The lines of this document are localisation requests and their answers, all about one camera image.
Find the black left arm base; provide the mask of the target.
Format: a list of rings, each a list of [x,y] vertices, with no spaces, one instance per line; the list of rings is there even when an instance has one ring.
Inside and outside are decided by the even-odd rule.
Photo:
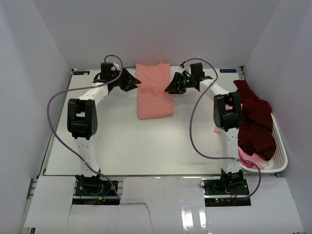
[[[112,180],[112,184],[103,180],[99,175],[86,177],[75,175],[76,185],[74,189],[73,205],[119,205],[115,190],[118,191],[118,181]]]

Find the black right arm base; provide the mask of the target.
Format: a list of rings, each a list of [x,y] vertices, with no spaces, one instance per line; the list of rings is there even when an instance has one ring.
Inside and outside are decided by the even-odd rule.
[[[204,189],[206,207],[251,206],[250,192],[243,172],[225,173],[219,179],[203,179],[199,186]]]

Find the salmon pink t shirt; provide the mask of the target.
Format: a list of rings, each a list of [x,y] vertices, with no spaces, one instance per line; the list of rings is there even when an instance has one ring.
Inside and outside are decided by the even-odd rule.
[[[170,84],[171,66],[136,64],[136,78],[141,81],[137,89],[137,117],[141,120],[161,118],[175,114],[173,97],[165,92]]]

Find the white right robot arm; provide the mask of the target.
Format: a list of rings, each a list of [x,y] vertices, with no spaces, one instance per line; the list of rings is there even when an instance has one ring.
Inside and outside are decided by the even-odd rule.
[[[222,160],[220,188],[223,193],[230,195],[243,181],[238,155],[238,132],[243,119],[240,96],[237,92],[227,91],[216,83],[218,73],[215,68],[213,71],[216,78],[205,75],[201,62],[191,64],[189,69],[185,67],[185,62],[182,62],[179,68],[181,71],[174,74],[165,92],[170,95],[181,95],[188,88],[194,88],[201,93],[191,113],[189,137],[194,150],[207,159],[214,157],[206,156],[196,148],[192,127],[196,108],[203,96],[206,95],[213,101],[213,119],[220,132],[222,147],[222,156],[215,158]]]

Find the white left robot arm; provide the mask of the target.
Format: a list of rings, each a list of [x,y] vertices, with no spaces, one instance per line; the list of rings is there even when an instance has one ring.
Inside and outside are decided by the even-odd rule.
[[[71,98],[67,103],[67,130],[78,147],[81,161],[81,174],[100,176],[95,146],[91,137],[98,130],[97,105],[118,87],[125,92],[138,88],[141,81],[131,75],[127,69],[117,64],[103,62],[100,72],[93,79],[91,89],[78,98]]]

